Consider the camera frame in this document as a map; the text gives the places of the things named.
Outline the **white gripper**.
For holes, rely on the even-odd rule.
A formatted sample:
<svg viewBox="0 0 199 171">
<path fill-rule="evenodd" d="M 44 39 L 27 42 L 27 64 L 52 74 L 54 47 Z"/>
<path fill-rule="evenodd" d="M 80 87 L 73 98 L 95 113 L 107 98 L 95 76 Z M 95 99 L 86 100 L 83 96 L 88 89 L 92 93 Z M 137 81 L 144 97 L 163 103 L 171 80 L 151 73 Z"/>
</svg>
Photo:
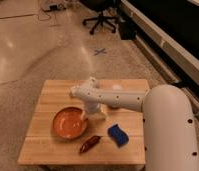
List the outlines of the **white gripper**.
<svg viewBox="0 0 199 171">
<path fill-rule="evenodd" d="M 93 115 L 95 113 L 99 113 L 101 111 L 101 105 L 95 102 L 85 102 L 84 103 L 84 111 L 82 112 L 80 119 L 86 120 L 87 115 Z"/>
</svg>

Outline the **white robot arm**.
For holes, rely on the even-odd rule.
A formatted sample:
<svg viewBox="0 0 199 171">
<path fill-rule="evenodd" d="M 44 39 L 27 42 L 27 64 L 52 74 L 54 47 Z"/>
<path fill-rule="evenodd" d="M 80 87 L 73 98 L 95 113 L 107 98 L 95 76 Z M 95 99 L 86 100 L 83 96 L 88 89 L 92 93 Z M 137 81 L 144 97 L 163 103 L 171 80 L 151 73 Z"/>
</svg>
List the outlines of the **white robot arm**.
<svg viewBox="0 0 199 171">
<path fill-rule="evenodd" d="M 70 89 L 94 113 L 101 104 L 144 116 L 146 171 L 199 171 L 199 150 L 192 105 L 186 94 L 170 85 L 149 90 L 105 89 L 91 77 Z"/>
</svg>

